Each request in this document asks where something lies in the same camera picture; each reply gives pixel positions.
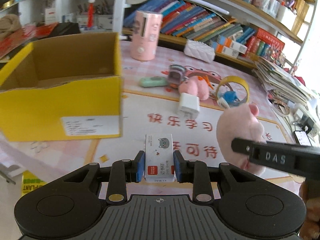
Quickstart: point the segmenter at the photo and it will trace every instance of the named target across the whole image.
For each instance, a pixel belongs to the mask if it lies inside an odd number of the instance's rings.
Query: pink cylindrical container
[[[133,23],[130,55],[136,60],[148,61],[156,57],[162,14],[137,11]]]

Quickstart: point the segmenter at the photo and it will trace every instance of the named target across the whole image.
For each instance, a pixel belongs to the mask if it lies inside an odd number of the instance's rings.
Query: white quilted pouch
[[[184,47],[184,54],[201,59],[208,63],[212,62],[216,55],[214,48],[211,48],[202,42],[191,40],[187,40],[187,44]]]

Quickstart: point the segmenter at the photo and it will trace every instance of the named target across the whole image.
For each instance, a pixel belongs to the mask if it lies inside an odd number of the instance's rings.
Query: stack of papers
[[[298,79],[266,59],[260,57],[255,64],[257,69],[253,71],[273,99],[278,99],[285,104],[291,101],[306,105],[312,97],[316,97],[314,92],[306,88]]]

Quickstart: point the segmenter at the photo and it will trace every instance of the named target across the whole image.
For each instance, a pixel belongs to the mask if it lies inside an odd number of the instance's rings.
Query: pink plush toy
[[[217,124],[217,140],[224,159],[243,170],[261,175],[265,167],[249,163],[249,156],[235,153],[231,148],[234,138],[265,142],[263,125],[257,120],[259,109],[254,104],[242,104],[224,111]]]
[[[212,88],[209,81],[204,77],[192,76],[188,80],[183,82],[179,86],[178,90],[180,94],[187,93],[190,95],[194,95],[199,97],[199,99],[202,101],[209,98],[209,86]]]

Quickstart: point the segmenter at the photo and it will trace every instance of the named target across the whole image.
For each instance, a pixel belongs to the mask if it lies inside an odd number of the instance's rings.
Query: beige fabric
[[[19,16],[8,14],[0,19],[0,41],[21,28]]]

